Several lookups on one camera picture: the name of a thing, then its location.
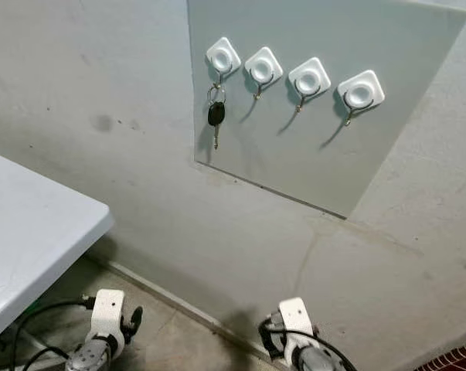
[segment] baseboard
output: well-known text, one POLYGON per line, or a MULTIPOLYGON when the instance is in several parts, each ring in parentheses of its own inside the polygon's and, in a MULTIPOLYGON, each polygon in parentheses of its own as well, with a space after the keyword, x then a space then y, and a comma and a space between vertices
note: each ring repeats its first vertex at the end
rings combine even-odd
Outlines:
POLYGON ((211 331, 215 332, 218 335, 221 335, 223 338, 232 342, 234 345, 262 359, 263 361, 270 363, 277 369, 281 371, 290 370, 290 368, 287 367, 283 362, 271 362, 267 351, 261 345, 243 339, 242 337, 238 336, 230 329, 228 329, 226 326, 224 326, 220 321, 218 321, 214 317, 207 315, 205 312, 189 304, 187 301, 182 300, 181 298, 177 297, 171 292, 165 290, 164 288, 161 288, 157 284, 150 282, 149 280, 136 274, 135 272, 131 271, 125 266, 114 261, 99 258, 97 256, 94 256, 93 254, 88 255, 88 258, 94 261, 95 263, 99 264, 100 266, 108 269, 110 272, 115 273, 120 277, 123 277, 135 286, 154 295, 156 298, 163 301, 167 305, 173 307, 174 309, 180 311, 184 315, 187 315, 191 319, 197 321, 198 323, 201 323, 205 327, 209 328, 211 331))

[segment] wall-mounted board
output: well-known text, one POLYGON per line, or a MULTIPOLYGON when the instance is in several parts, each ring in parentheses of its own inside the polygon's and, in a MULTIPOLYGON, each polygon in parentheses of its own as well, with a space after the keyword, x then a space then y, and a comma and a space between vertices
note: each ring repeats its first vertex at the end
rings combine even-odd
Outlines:
POLYGON ((370 0, 189 0, 195 160, 302 202, 348 216, 466 22, 466 11, 370 0), (213 149, 206 50, 226 36, 244 61, 269 46, 284 71, 318 57, 332 87, 299 104, 285 74, 256 102, 243 67, 227 77, 226 118, 213 149), (386 100, 352 119, 335 88, 374 70, 386 100))

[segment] cord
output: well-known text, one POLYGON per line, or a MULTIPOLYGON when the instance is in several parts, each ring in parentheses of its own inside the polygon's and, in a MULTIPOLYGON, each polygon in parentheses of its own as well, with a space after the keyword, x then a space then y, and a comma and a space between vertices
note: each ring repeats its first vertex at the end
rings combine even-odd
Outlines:
POLYGON ((47 352, 54 352, 58 356, 62 356, 64 359, 68 359, 69 356, 63 352, 61 349, 55 347, 55 346, 48 346, 47 348, 42 349, 41 351, 37 352, 29 361, 25 364, 23 367, 23 371, 27 371, 29 367, 44 353, 47 352))
POLYGON ((16 331, 15 331, 15 335, 13 337, 13 343, 12 343, 12 347, 11 347, 11 354, 10 354, 10 357, 9 357, 9 371, 15 371, 15 367, 16 367, 16 345, 18 343, 19 333, 30 319, 35 318, 37 315, 40 315, 41 313, 43 313, 45 311, 48 311, 50 309, 54 309, 54 308, 66 307, 66 306, 71 306, 71 305, 81 305, 81 306, 84 306, 87 309, 94 309, 94 304, 95 304, 95 298, 94 297, 88 297, 88 298, 83 297, 83 298, 79 298, 79 299, 75 299, 75 300, 59 301, 57 303, 46 305, 45 307, 36 309, 35 311, 27 314, 20 321, 20 323, 18 324, 18 327, 16 328, 16 331))
POLYGON ((354 367, 354 365, 351 363, 351 361, 349 361, 349 359, 347 359, 346 356, 344 354, 342 354, 341 351, 339 351, 339 349, 334 347, 330 342, 326 342, 325 340, 320 339, 319 337, 317 337, 315 335, 310 335, 310 334, 307 334, 305 332, 301 332, 301 331, 297 331, 297 330, 271 330, 271 329, 268 329, 267 327, 265 327, 265 329, 268 332, 270 332, 271 334, 287 334, 287 333, 290 333, 290 334, 302 335, 302 336, 306 336, 307 338, 314 339, 316 342, 320 342, 325 348, 328 348, 331 351, 333 351, 341 359, 341 361, 344 364, 344 367, 348 371, 358 371, 356 369, 356 367, 354 367))

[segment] gray wall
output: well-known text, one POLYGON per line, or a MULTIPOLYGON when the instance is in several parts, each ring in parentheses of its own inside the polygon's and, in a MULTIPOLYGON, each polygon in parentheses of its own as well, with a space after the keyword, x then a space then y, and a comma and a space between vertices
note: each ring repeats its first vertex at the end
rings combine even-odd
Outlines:
POLYGON ((466 333, 466 26, 342 222, 193 162, 184 0, 26 4, 0 0, 0 154, 111 206, 99 254, 244 335, 301 295, 360 369, 466 333))

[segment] key fob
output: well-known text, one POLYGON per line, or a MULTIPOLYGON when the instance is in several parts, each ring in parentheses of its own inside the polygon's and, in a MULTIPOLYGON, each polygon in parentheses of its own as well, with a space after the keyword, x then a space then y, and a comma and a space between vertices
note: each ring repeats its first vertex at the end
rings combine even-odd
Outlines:
POLYGON ((209 125, 217 126, 224 121, 226 116, 226 108, 223 102, 214 102, 209 107, 209 125))

